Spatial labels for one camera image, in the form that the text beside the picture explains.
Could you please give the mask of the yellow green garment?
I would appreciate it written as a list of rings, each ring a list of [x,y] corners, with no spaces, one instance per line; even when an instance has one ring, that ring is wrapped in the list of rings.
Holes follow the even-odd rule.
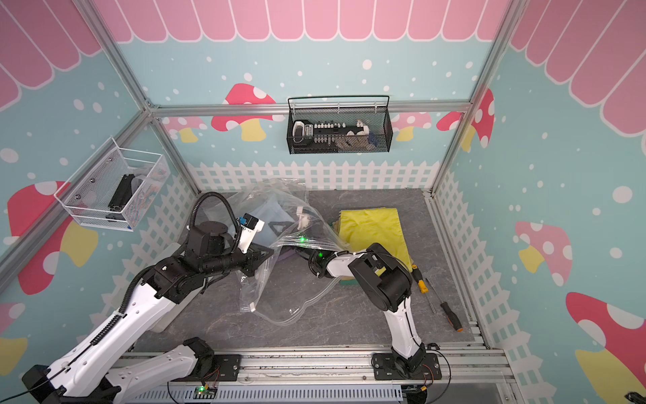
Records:
[[[399,212],[395,208],[343,210],[339,215],[338,235],[352,252],[363,251],[379,243],[412,271]]]

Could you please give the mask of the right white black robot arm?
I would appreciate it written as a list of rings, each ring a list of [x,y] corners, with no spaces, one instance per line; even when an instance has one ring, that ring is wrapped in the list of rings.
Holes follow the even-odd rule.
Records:
[[[385,315],[391,334],[392,359],[389,367],[403,379],[412,379],[419,371],[436,375],[438,365],[430,363],[431,355],[417,333],[412,316],[413,276],[407,266],[378,242],[354,251],[325,222],[269,222],[276,236],[272,247],[288,248],[307,262],[317,279],[331,282],[299,307],[289,311],[284,320],[274,323],[287,326],[295,323],[304,311],[325,296],[342,277],[358,281],[363,293]]]

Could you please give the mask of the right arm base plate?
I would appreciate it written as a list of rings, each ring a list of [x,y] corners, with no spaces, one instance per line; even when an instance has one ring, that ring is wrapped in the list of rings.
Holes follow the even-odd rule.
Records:
[[[426,353],[414,371],[393,353],[374,353],[371,358],[375,380],[442,380],[442,370],[435,353]]]

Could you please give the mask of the clear plastic vacuum bag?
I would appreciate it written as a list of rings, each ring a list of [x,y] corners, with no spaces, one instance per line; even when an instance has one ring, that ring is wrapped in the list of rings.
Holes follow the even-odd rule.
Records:
[[[228,200],[238,216],[248,213],[264,222],[253,242],[271,253],[254,275],[238,276],[240,311],[277,326],[297,322],[338,282],[316,260],[344,251],[344,242],[295,178],[256,183]]]

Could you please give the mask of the green trousers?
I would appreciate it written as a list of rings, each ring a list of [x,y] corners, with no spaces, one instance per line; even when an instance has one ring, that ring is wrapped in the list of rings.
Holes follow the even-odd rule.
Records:
[[[350,277],[341,277],[340,285],[342,286],[355,286],[358,285],[358,281]]]

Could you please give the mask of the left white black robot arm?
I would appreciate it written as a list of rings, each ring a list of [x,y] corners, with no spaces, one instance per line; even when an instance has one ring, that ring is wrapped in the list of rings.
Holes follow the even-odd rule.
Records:
[[[205,382],[218,375],[215,352],[201,338],[189,338],[136,366],[116,369],[114,364],[193,293],[234,271],[254,275],[274,253],[254,242],[263,227],[254,215],[235,215],[223,195],[200,195],[180,248],[136,274],[111,318],[82,343],[51,365],[29,369],[22,377],[26,394],[39,403],[123,403],[172,380]]]

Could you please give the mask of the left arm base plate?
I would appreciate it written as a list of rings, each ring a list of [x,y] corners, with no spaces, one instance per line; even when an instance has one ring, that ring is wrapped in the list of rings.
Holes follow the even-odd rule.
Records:
[[[197,364],[187,376],[175,379],[175,381],[202,383],[237,381],[241,361],[240,355],[209,355],[198,359]]]

